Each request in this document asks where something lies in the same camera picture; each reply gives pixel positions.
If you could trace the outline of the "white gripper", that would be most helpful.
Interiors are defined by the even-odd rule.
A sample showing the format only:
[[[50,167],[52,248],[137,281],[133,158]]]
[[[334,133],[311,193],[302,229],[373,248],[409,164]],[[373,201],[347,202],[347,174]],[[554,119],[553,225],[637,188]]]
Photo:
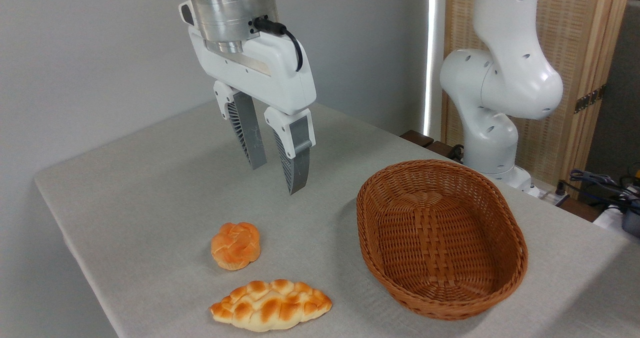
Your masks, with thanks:
[[[251,168],[267,162],[253,97],[269,105],[264,117],[274,132],[290,195],[304,188],[310,149],[316,145],[313,117],[306,108],[317,96],[306,53],[297,72],[297,54],[288,37],[263,33],[244,42],[242,53],[224,54],[208,50],[197,28],[188,30],[202,68],[219,80],[214,84],[215,99]]]

